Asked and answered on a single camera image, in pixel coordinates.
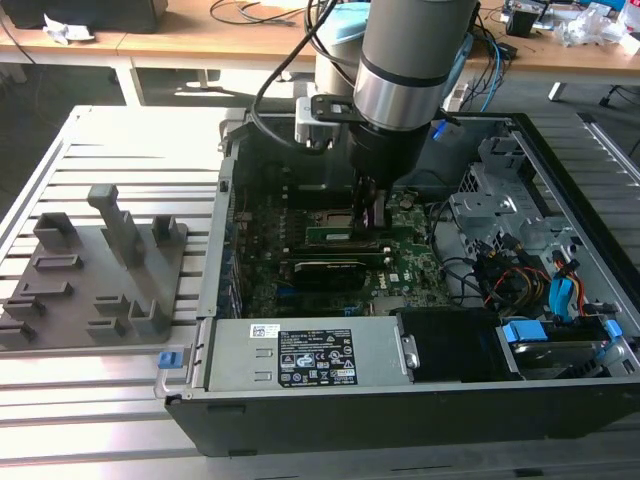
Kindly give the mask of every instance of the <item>blue connector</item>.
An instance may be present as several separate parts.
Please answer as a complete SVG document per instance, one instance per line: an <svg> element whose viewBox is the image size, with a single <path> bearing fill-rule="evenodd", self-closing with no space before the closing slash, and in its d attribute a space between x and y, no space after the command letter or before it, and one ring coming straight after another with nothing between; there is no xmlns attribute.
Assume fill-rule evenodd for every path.
<svg viewBox="0 0 640 480"><path fill-rule="evenodd" d="M604 322L604 328L611 337L611 340L615 340L622 336L622 329L615 320L607 320Z"/></svg>
<svg viewBox="0 0 640 480"><path fill-rule="evenodd" d="M160 370L182 368L182 357L182 352L162 352L158 355L158 368Z"/></svg>
<svg viewBox="0 0 640 480"><path fill-rule="evenodd" d="M278 287L276 289L276 297L290 297L296 293L298 293L298 291L293 287Z"/></svg>
<svg viewBox="0 0 640 480"><path fill-rule="evenodd" d="M502 327L507 342L544 342L547 337L539 320L512 320Z"/></svg>
<svg viewBox="0 0 640 480"><path fill-rule="evenodd" d="M447 128L447 121L441 120L438 126L436 127L436 131L433 134L433 139L437 140L438 137L442 135L442 132L444 132L445 128Z"/></svg>
<svg viewBox="0 0 640 480"><path fill-rule="evenodd" d="M344 316L353 317L358 314L360 309L358 307L344 307Z"/></svg>
<svg viewBox="0 0 640 480"><path fill-rule="evenodd" d="M549 309L557 315L563 323L571 323L569 316L569 302L573 295L573 282L568 278L556 277L549 288Z"/></svg>

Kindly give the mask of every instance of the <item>metal bracket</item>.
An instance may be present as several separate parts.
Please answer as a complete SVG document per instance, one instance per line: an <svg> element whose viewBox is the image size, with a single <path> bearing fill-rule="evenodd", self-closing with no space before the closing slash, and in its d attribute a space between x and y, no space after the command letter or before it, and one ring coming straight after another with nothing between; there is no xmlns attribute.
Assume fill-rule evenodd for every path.
<svg viewBox="0 0 640 480"><path fill-rule="evenodd" d="M478 148L485 173L514 178L527 158L520 144L512 138L490 138Z"/></svg>
<svg viewBox="0 0 640 480"><path fill-rule="evenodd" d="M311 97L311 116L321 122L365 123L352 97L315 95Z"/></svg>
<svg viewBox="0 0 640 480"><path fill-rule="evenodd" d="M454 193L450 202L463 229L481 227L486 225L488 220L494 220L500 215L516 213L513 202L506 195Z"/></svg>
<svg viewBox="0 0 640 480"><path fill-rule="evenodd" d="M181 368L187 367L187 382L181 383L179 386L169 388L167 386L167 380L169 378L169 372L174 370L174 368L158 368L158 373L156 375L156 382L153 386L153 394L158 399L164 399L171 395L182 395L184 391L187 389L189 384L189 375L192 370L193 365L193 355L195 353L195 349L191 347L183 347L182 349L182 366Z"/></svg>
<svg viewBox="0 0 640 480"><path fill-rule="evenodd" d="M407 368L415 370L420 368L420 357L418 356L418 346L413 335L402 336L402 352L404 353L404 362Z"/></svg>
<svg viewBox="0 0 640 480"><path fill-rule="evenodd" d="M311 98L300 97L296 100L296 142L308 147L326 145L329 141L336 144L341 132L340 123L323 122L311 115Z"/></svg>

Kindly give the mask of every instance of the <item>aluminum extrusion table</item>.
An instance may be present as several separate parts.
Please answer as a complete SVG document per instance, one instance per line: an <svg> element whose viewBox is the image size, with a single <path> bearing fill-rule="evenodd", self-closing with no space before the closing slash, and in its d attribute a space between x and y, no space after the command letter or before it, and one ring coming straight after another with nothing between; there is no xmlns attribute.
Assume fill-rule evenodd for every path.
<svg viewBox="0 0 640 480"><path fill-rule="evenodd" d="M578 479L596 474L598 478L619 478L637 472L640 416L579 440L233 459L200 456L165 412L163 402L154 398L156 357L162 350L188 346L193 340L222 158L217 151L218 125L238 115L242 112L176 107L77 107L71 113L0 225L0 303L13 291L36 246L32 229L37 216L63 210L76 225L99 224L97 212L83 200L91 183L113 182L121 192L122 208L131 210L137 222L153 214L171 213L189 226L173 331L165 345L0 352L3 480L453 478L462 472L466 478L544 473L545 478ZM604 143L593 139L589 130L593 125L567 123L566 119L540 121L553 134L552 146L573 152L574 157L581 155L585 138L592 138L591 149ZM594 153L592 149L589 168L596 168L594 155L600 155L604 166L614 172L623 169L602 150L604 147ZM574 176L584 175L577 165L574 170ZM602 173L590 178L589 185L582 184L593 187L594 193L599 191L595 188L598 182L612 184ZM633 183L617 178L623 184ZM602 191L618 190L600 186ZM637 187L636 183L627 188L625 204L637 202L629 201L637 197ZM621 231L629 239L627 246L637 245L633 230ZM172 378L184 376L178 370Z"/></svg>

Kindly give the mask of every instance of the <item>robotic arm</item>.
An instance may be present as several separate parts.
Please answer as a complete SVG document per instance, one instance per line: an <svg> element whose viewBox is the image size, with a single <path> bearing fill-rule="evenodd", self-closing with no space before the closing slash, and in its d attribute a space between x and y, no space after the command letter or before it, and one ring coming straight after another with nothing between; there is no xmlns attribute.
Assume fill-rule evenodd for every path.
<svg viewBox="0 0 640 480"><path fill-rule="evenodd" d="M388 227L393 184L417 163L476 0L372 0L349 126L354 220Z"/></svg>

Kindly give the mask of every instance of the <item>power supply label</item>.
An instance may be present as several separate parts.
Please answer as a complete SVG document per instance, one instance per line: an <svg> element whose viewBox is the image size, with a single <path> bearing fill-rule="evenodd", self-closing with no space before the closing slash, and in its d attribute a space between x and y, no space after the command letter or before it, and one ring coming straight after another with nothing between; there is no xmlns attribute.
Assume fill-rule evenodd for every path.
<svg viewBox="0 0 640 480"><path fill-rule="evenodd" d="M278 383L288 387L357 385L351 330L278 333Z"/></svg>

